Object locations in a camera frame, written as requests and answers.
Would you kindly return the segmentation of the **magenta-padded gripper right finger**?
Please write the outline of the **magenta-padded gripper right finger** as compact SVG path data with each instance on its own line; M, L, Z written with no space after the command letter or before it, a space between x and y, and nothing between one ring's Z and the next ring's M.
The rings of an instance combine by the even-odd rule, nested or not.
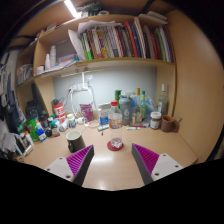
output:
M132 155L145 185L182 169L168 154L157 154L137 144L132 144Z

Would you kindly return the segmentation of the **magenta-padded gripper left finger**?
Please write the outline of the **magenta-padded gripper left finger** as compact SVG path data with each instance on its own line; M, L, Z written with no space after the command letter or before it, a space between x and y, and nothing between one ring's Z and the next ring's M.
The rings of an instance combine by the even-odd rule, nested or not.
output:
M46 168L46 171L81 186L93 156L94 146L90 145L67 158L57 158Z

